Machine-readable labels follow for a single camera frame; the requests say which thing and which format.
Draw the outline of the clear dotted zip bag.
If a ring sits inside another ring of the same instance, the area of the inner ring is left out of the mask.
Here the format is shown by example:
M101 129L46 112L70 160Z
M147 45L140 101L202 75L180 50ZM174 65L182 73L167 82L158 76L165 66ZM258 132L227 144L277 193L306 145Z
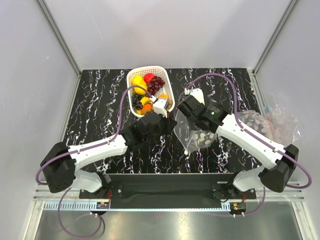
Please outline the clear dotted zip bag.
M189 123L187 117L180 110L177 111L174 120L177 125L173 131L184 148L184 154L187 156L199 149L210 147L217 139L216 133L201 130L193 123Z

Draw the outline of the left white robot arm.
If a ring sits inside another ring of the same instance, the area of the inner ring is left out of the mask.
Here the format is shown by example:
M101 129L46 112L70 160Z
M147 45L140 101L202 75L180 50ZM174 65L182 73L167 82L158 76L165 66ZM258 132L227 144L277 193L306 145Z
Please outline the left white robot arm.
M109 179L82 168L102 159L140 150L149 139L170 134L176 125L170 116L149 112L119 134L108 138L71 146L58 142L42 160L36 175L44 175L44 185L53 194L74 188L103 198L108 193Z

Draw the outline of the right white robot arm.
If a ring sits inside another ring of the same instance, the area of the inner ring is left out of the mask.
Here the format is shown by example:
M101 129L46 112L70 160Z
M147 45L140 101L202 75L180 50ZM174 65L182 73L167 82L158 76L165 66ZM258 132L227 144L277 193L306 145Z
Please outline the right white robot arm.
M261 166L236 173L227 185L228 195L239 198L253 188L266 187L281 193L292 176L299 149L293 144L283 146L261 135L242 123L218 103L205 106L188 95L177 108L186 117L189 126L229 139L256 158Z

